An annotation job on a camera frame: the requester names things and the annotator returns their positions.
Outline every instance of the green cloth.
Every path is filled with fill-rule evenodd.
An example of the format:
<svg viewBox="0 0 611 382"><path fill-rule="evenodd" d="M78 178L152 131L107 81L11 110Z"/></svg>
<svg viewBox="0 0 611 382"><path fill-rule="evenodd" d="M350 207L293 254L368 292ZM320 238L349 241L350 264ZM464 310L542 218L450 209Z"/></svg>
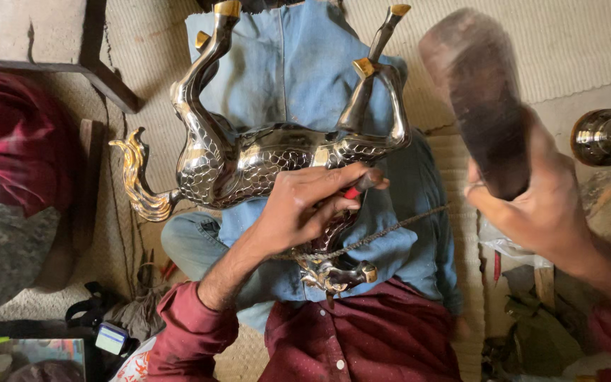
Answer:
<svg viewBox="0 0 611 382"><path fill-rule="evenodd" d="M506 372L560 376L584 356L579 343L534 297L509 296L506 312L515 319L503 353Z"/></svg>

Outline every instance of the black strap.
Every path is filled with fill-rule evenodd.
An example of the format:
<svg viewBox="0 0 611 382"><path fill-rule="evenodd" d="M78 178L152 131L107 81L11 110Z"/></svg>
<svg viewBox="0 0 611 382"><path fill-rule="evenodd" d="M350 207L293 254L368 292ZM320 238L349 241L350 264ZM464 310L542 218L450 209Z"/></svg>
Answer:
<svg viewBox="0 0 611 382"><path fill-rule="evenodd" d="M84 287L91 293L91 297L88 300L79 301L67 309L65 322L68 328L75 326L95 328L103 322L103 316L119 300L114 293L104 289L98 282L88 282L84 284ZM85 312L81 317L72 318L81 312Z"/></svg>

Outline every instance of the plastic bag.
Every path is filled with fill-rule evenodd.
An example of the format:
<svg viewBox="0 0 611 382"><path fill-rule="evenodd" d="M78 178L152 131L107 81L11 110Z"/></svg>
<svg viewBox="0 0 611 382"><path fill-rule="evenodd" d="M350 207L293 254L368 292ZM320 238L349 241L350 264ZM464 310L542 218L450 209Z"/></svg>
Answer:
<svg viewBox="0 0 611 382"><path fill-rule="evenodd" d="M552 262L514 243L485 217L482 217L478 238L483 245L522 264L531 265L534 268L550 268L553 266Z"/></svg>

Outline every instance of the gold tail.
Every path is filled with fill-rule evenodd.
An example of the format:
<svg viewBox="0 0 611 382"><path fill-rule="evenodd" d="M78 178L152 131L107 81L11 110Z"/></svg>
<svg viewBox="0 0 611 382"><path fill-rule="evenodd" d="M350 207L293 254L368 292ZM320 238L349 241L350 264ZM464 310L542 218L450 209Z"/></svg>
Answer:
<svg viewBox="0 0 611 382"><path fill-rule="evenodd" d="M139 127L126 139L110 141L124 151L123 180L126 194L131 198L131 206L144 219L149 221L166 220L182 199L178 189L153 194L145 179L145 168L149 154L148 146L141 142L140 134L145 128Z"/></svg>

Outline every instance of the hammer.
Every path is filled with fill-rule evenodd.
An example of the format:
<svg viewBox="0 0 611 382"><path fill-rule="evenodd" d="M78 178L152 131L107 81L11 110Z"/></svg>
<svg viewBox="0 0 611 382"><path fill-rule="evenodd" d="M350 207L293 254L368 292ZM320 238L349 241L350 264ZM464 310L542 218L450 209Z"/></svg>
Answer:
<svg viewBox="0 0 611 382"><path fill-rule="evenodd" d="M525 109L513 48L501 25L478 11L458 10L425 34L419 53L489 192L506 201L525 192Z"/></svg>

